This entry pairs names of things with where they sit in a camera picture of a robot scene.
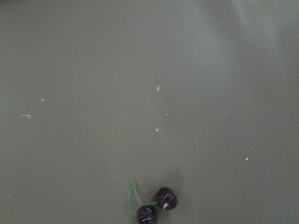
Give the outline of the dark cherries pair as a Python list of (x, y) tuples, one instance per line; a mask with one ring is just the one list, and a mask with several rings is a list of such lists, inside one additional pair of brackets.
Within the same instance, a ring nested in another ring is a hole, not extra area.
[(153, 197), (152, 202), (144, 202), (138, 192), (137, 183), (131, 182), (128, 190), (128, 206), (139, 224), (156, 224), (158, 212), (161, 210), (172, 210), (178, 205), (178, 198), (172, 189), (160, 188)]

